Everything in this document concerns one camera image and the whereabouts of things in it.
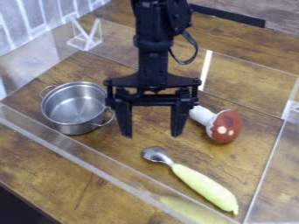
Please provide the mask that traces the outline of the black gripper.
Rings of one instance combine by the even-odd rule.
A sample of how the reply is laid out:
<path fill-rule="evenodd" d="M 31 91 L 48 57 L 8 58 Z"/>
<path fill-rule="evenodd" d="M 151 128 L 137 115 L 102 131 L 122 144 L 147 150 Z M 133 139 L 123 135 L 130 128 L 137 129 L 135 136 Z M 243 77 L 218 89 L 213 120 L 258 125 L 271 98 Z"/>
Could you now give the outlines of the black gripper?
<path fill-rule="evenodd" d="M 183 133 L 191 106 L 198 104 L 197 78 L 169 72 L 169 51 L 138 53 L 138 71 L 107 78 L 107 105 L 115 106 L 117 120 L 125 137 L 133 137 L 133 106 L 173 106 L 171 133 Z"/>

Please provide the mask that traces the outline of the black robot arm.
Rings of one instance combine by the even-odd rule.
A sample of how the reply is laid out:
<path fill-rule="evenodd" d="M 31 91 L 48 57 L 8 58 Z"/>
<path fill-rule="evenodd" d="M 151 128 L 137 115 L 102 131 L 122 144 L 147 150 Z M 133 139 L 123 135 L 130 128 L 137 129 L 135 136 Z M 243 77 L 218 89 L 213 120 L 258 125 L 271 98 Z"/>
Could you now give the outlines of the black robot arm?
<path fill-rule="evenodd" d="M 202 81 L 169 73 L 174 56 L 174 37 L 182 35 L 195 44 L 186 31 L 193 26 L 193 8 L 187 0 L 131 0 L 135 13 L 134 44 L 139 49 L 137 73 L 105 80 L 107 105 L 115 110 L 122 135 L 133 136 L 133 107 L 169 106 L 171 134 L 183 133 L 190 110 L 199 104 Z"/>

